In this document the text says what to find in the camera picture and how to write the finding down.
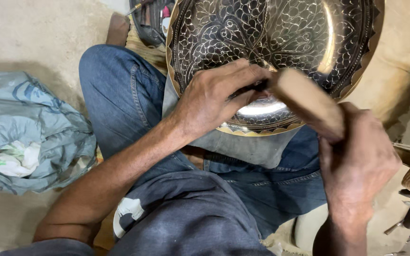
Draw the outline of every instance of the gray t-shirt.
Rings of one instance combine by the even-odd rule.
[[[273,255],[259,242],[256,221],[233,189],[218,175],[182,171],[158,176],[132,190],[143,213],[124,215],[126,234],[109,252],[121,255]],[[36,242],[0,256],[94,255],[71,239]]]

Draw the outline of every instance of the hand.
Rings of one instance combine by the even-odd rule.
[[[249,90],[228,100],[236,90],[269,79],[271,72],[239,59],[224,66],[198,71],[169,116],[189,140],[201,137],[229,120],[262,93]]]
[[[340,104],[347,121],[343,148],[319,139],[319,159],[330,216],[334,221],[368,221],[372,201],[401,165],[381,122],[370,110]]]

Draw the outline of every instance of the brass plate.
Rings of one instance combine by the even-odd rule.
[[[261,67],[298,68],[339,98],[358,80],[353,75],[368,51],[377,13],[372,0],[178,0],[167,37],[168,73],[181,96],[197,71],[247,58]],[[267,136],[302,124],[269,96],[217,129]]]

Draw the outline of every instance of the gray plastic bag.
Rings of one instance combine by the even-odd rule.
[[[95,162],[96,138],[89,121],[25,72],[0,72],[0,148],[19,140],[40,142],[39,166],[18,178],[0,173],[0,190],[22,195],[65,187]],[[67,168],[80,159],[81,168]]]

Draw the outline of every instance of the blue jeans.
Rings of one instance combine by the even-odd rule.
[[[104,159],[128,147],[161,120],[165,76],[131,50],[97,45],[79,66],[89,119]],[[143,174],[134,187],[159,175],[197,169],[177,151]],[[317,135],[304,126],[265,169],[218,154],[206,156],[204,171],[226,180],[254,216],[262,237],[326,202],[317,159]]]

